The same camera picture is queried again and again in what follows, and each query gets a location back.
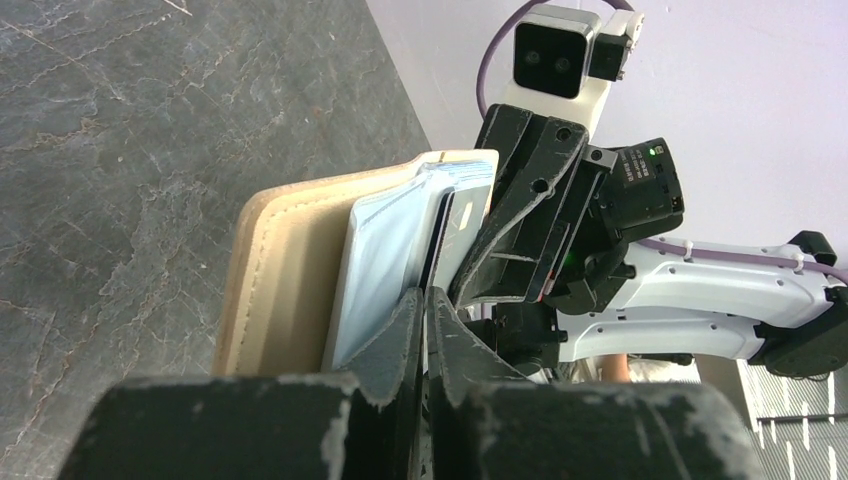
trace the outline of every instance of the floor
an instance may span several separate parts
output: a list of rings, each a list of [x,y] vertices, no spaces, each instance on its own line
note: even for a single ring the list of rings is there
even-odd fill
[[[0,112],[0,478],[208,371],[252,194],[428,149],[364,0],[13,0]]]

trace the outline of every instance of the camera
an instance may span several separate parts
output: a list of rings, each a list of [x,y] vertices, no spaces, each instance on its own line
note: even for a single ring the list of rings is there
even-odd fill
[[[534,7],[515,27],[515,83],[561,98],[576,98],[589,76],[600,29],[601,18],[592,12]]]

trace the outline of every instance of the person's skin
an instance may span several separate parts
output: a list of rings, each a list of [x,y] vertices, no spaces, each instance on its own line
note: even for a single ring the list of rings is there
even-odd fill
[[[628,383],[630,369],[627,368],[627,355],[606,355],[601,360],[601,381]]]

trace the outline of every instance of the black camera face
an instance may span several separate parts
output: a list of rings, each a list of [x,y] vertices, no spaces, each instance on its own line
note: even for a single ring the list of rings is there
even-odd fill
[[[532,23],[515,27],[512,78],[524,88],[575,98],[586,70],[589,40],[579,32]]]

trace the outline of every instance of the cable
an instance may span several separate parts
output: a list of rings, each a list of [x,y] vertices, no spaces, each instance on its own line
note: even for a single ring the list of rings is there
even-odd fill
[[[501,25],[501,28],[499,28],[495,33],[495,36],[492,37],[492,41],[489,42],[489,46],[486,47],[486,51],[483,53],[483,59],[480,60],[480,68],[477,69],[477,108],[480,110],[480,116],[484,118],[486,117],[486,74],[489,71],[489,64],[492,63],[492,57],[495,56],[495,51],[498,49],[498,45],[500,45],[503,39],[506,38],[510,30],[518,24],[521,17],[527,15],[527,12],[529,12],[531,8],[536,5],[546,3],[547,1],[548,0],[529,0],[527,3],[520,6],[518,10],[516,10],[515,13],[513,13],[508,19],[506,19],[503,25]],[[633,11],[633,7],[631,7],[630,3],[626,0],[603,1],[616,10]]]
[[[648,247],[653,250],[667,252],[672,255],[678,255],[681,257],[686,255],[687,252],[686,247],[670,245],[659,240],[647,239],[642,240],[638,243],[643,247]],[[692,258],[700,258],[703,260],[716,260],[720,262],[733,263],[749,263],[754,265],[770,265],[775,267],[793,269],[798,266],[798,262],[795,259],[791,258],[771,257],[768,255],[753,255],[749,253],[718,252],[715,250],[705,250],[702,248],[692,248],[691,251]],[[839,280],[840,282],[848,285],[848,272],[844,270],[839,270],[838,268],[833,268],[830,265],[824,265],[822,263],[815,262],[803,262],[801,264],[801,269],[831,276]]]

